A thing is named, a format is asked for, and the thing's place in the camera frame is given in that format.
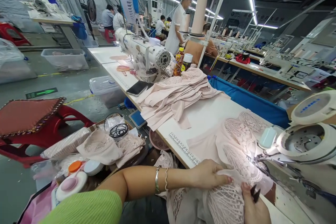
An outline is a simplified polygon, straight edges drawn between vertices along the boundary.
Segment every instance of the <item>green sleeve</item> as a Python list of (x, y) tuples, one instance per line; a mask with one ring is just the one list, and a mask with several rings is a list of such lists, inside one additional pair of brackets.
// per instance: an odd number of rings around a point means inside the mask
[(81, 192), (63, 200), (40, 224), (118, 224), (122, 210), (114, 191)]

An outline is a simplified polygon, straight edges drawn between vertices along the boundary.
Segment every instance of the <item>orange lid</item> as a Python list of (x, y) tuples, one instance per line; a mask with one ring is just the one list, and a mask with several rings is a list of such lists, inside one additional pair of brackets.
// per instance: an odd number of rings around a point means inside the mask
[(81, 166), (82, 166), (81, 161), (75, 161), (69, 166), (68, 170), (69, 170), (69, 172), (74, 173), (74, 172), (78, 171)]

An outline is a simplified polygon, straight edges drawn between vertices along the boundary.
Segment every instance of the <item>factory floor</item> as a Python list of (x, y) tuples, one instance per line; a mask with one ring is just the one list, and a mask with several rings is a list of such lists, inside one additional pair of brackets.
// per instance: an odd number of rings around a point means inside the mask
[[(46, 44), (42, 43), (41, 34), (29, 34), (34, 45), (51, 46), (53, 40), (47, 36)], [(68, 106), (78, 110), (93, 122), (103, 120), (112, 112), (121, 112), (117, 107), (107, 109), (98, 97), (93, 96), (89, 88), (91, 78), (106, 76), (108, 73), (95, 61), (88, 62), (90, 69), (69, 73), (58, 73), (57, 70), (44, 58), (41, 51), (24, 52), (29, 58), (30, 67), (37, 73), (36, 79), (24, 80), (15, 83), (0, 85), (0, 107), (9, 100), (26, 99), (26, 94), (49, 88), (57, 88), (58, 92), (47, 94), (36, 99), (52, 99), (66, 97)], [(72, 122), (68, 131), (74, 132), (82, 127), (79, 122)], [(28, 148), (29, 155), (40, 153), (41, 150), (32, 146)], [(0, 155), (0, 217), (1, 223), (12, 224), (17, 222), (20, 214), (28, 203), (29, 197), (36, 192), (36, 184), (30, 169), (23, 168), (17, 161)]]

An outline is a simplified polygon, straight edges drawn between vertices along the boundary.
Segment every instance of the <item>standing fan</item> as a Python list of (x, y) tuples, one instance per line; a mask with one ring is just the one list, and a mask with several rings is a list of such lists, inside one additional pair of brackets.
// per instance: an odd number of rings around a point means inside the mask
[[(135, 25), (135, 33), (138, 34), (138, 25), (136, 20), (140, 20), (139, 18), (139, 5), (138, 0), (120, 0), (121, 7), (123, 9), (125, 18), (127, 22), (133, 23)], [(140, 27), (146, 38), (149, 40), (147, 33), (145, 32), (141, 22), (139, 22)]]
[(89, 31), (91, 33), (91, 36), (93, 38), (93, 40), (96, 40), (93, 34), (93, 29), (91, 26), (91, 21), (95, 22), (97, 19), (97, 9), (96, 9), (96, 3), (94, 0), (87, 0), (86, 4), (81, 3), (80, 6), (82, 7), (83, 11), (84, 11), (84, 16), (87, 22), (87, 25), (89, 27)]

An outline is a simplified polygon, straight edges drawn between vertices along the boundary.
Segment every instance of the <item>white shirt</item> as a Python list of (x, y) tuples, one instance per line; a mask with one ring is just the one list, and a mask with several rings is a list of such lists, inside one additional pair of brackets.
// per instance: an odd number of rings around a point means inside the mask
[(173, 55), (176, 54), (177, 50), (179, 49), (179, 39), (176, 35), (175, 26), (180, 26), (181, 22), (185, 20), (186, 12), (183, 9), (182, 5), (179, 3), (174, 15), (173, 19), (171, 20), (171, 27), (168, 33), (168, 38), (165, 44), (165, 48), (168, 52), (172, 53)]
[(119, 28), (124, 27), (124, 24), (125, 23), (124, 23), (123, 16), (119, 12), (117, 12), (116, 15), (113, 18), (113, 28), (114, 28), (114, 30), (116, 31)]
[(165, 28), (164, 23), (161, 20), (156, 22), (156, 35), (161, 35), (162, 29)]

